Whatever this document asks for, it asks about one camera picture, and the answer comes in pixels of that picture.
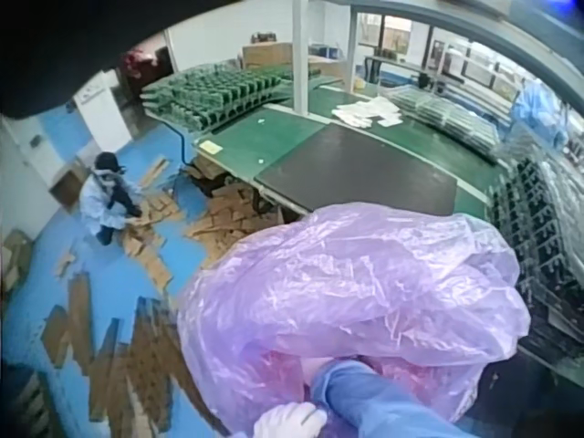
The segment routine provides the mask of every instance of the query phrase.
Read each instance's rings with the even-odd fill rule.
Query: yellow note
[[[205,140],[199,145],[199,148],[205,152],[209,152],[211,155],[215,155],[217,152],[222,151],[223,148],[210,140]]]

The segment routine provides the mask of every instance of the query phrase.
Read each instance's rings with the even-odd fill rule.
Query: plastic sheet
[[[300,358],[310,357],[363,356],[454,421],[484,366],[527,334],[518,274],[505,240],[473,217],[333,205],[199,271],[179,309],[182,351],[232,432],[304,400]]]

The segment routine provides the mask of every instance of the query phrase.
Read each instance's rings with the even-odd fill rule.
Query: paper sheet
[[[385,128],[402,123],[400,109],[383,96],[349,105],[338,105],[332,114],[355,128],[369,128],[374,117],[381,117],[378,123]]]

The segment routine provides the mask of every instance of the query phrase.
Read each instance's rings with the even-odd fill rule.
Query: black mat
[[[309,211],[363,201],[446,216],[456,180],[381,141],[330,124],[256,180]]]

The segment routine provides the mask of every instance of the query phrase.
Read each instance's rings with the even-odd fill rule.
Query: white paper
[[[199,148],[205,152],[209,152],[211,155],[215,155],[217,152],[222,151],[223,148],[212,141],[206,140],[199,145]]]
[[[374,117],[381,117],[382,120],[378,123],[386,128],[402,123],[400,109],[383,96],[349,105],[338,105],[332,113],[355,128],[369,128]]]

